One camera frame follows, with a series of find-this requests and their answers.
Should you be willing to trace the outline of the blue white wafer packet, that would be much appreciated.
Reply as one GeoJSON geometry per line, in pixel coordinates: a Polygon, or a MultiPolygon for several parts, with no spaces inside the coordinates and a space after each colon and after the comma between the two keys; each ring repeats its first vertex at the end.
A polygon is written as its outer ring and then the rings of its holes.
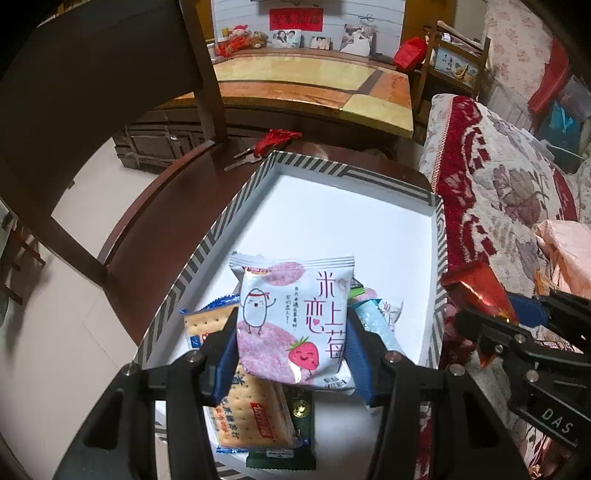
{"type": "Polygon", "coordinates": [[[405,355],[396,336],[396,324],[401,317],[404,303],[396,305],[385,299],[372,298],[353,301],[351,306],[358,315],[363,329],[377,334],[388,350],[405,355]]]}

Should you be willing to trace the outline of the white pink rice snack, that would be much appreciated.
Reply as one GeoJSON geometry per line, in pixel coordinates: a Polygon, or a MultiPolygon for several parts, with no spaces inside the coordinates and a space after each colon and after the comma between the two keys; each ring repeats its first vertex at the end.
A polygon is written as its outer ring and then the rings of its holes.
{"type": "Polygon", "coordinates": [[[352,255],[308,260],[232,253],[239,361],[246,373],[315,390],[353,390],[344,359],[352,255]]]}

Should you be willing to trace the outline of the red gift bag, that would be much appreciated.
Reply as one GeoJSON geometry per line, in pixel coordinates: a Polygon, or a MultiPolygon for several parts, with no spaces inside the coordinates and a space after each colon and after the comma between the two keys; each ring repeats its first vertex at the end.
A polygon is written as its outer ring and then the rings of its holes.
{"type": "Polygon", "coordinates": [[[427,43],[422,37],[413,37],[401,43],[394,54],[393,64],[398,71],[411,72],[426,58],[427,43]]]}

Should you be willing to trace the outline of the framed photo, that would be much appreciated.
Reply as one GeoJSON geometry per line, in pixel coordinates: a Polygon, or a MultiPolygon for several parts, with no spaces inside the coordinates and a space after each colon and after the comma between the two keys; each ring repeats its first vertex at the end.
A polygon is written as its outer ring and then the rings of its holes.
{"type": "Polygon", "coordinates": [[[346,24],[339,52],[369,57],[372,53],[376,29],[365,24],[346,24]]]}

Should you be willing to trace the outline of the plush toys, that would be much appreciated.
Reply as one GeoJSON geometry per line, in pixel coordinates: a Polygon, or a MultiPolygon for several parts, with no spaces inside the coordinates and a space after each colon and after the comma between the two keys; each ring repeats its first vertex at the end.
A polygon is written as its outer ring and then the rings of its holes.
{"type": "Polygon", "coordinates": [[[250,31],[248,25],[236,25],[233,28],[224,27],[221,38],[217,40],[214,52],[217,56],[231,57],[238,51],[264,48],[269,36],[262,31],[250,31]]]}

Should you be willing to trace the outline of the red wall banner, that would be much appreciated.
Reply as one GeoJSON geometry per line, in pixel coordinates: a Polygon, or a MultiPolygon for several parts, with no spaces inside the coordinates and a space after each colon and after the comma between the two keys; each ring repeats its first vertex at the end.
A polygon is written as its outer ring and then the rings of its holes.
{"type": "Polygon", "coordinates": [[[271,8],[269,24],[270,30],[322,32],[324,9],[320,7],[271,8]]]}

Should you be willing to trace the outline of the floral red beige blanket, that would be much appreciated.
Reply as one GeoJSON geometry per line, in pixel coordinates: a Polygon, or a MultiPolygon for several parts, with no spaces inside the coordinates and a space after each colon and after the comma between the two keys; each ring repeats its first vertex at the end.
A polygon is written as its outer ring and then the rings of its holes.
{"type": "MultiPolygon", "coordinates": [[[[432,101],[420,169],[443,202],[446,272],[483,261],[508,295],[534,298],[561,291],[551,280],[550,260],[534,228],[545,220],[590,226],[579,220],[566,175],[531,135],[469,97],[439,94],[432,101]]],[[[577,350],[544,326],[519,326],[544,346],[577,350]]],[[[481,369],[475,351],[466,365],[454,364],[467,369],[476,401],[493,421],[491,427],[475,425],[479,443],[490,443],[495,433],[508,442],[506,452],[476,455],[470,465],[453,471],[454,478],[589,477],[590,445],[566,447],[509,409],[511,388],[502,358],[481,369]]]]}

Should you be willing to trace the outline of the red snack packet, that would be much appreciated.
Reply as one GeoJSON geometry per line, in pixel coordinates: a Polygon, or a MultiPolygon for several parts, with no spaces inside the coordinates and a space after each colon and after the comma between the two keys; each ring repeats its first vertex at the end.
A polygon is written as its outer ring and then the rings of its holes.
{"type": "Polygon", "coordinates": [[[475,351],[478,352],[481,369],[488,367],[496,358],[505,358],[501,353],[501,345],[490,344],[482,350],[474,341],[462,336],[456,326],[456,316],[465,308],[472,308],[505,323],[519,325],[509,296],[490,265],[475,261],[449,270],[443,274],[441,284],[448,294],[448,303],[444,309],[440,366],[444,368],[454,363],[466,365],[475,351]]]}

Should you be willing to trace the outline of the dark green snack packet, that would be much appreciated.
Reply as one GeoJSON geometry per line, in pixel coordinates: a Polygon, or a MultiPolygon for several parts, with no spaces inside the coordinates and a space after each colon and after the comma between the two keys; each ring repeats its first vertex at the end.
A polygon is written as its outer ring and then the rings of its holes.
{"type": "Polygon", "coordinates": [[[311,390],[283,385],[287,415],[287,440],[277,440],[273,446],[250,451],[245,466],[256,470],[314,471],[315,457],[315,402],[311,390]]]}

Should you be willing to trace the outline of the yellow cracker pack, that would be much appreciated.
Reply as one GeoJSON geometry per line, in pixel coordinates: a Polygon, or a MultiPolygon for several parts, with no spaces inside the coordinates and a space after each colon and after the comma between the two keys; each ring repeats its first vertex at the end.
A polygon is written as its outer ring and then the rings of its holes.
{"type": "MultiPolygon", "coordinates": [[[[184,316],[185,332],[193,349],[224,328],[236,302],[209,306],[184,316]]],[[[216,407],[205,411],[215,433],[215,445],[221,451],[259,450],[277,440],[287,440],[287,415],[280,384],[260,379],[238,365],[229,393],[216,407]]]]}

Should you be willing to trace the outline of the wooden coffee table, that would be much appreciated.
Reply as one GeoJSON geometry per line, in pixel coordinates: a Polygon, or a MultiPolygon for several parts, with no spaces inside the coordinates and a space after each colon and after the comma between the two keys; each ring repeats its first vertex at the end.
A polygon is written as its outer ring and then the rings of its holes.
{"type": "MultiPolygon", "coordinates": [[[[270,129],[393,159],[414,134],[406,74],[371,59],[311,49],[243,51],[214,65],[232,139],[270,129]]],[[[162,170],[204,142],[191,93],[142,114],[113,136],[121,163],[162,170]]]]}

